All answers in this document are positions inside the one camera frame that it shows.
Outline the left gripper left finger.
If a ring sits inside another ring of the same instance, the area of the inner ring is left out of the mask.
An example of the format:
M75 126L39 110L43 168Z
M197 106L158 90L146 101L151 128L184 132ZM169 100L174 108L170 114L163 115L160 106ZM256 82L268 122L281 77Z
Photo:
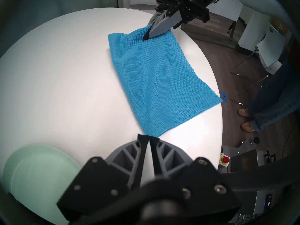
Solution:
M148 142L148 135L138 134L106 159L91 157L57 202L64 218L75 222L139 188Z

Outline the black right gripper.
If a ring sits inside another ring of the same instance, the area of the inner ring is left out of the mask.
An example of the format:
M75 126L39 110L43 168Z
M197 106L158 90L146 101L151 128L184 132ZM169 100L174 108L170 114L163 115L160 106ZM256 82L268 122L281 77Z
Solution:
M194 19L203 23L210 20L210 0L155 0L156 13L151 17L150 28L143 37L143 41L164 34L171 28L176 29Z

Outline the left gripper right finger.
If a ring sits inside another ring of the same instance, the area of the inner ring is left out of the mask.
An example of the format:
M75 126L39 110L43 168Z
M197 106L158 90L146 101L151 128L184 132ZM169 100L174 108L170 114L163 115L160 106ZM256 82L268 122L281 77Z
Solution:
M181 148L150 136L155 176L180 187L188 208L240 208L240 201L211 162L192 160Z

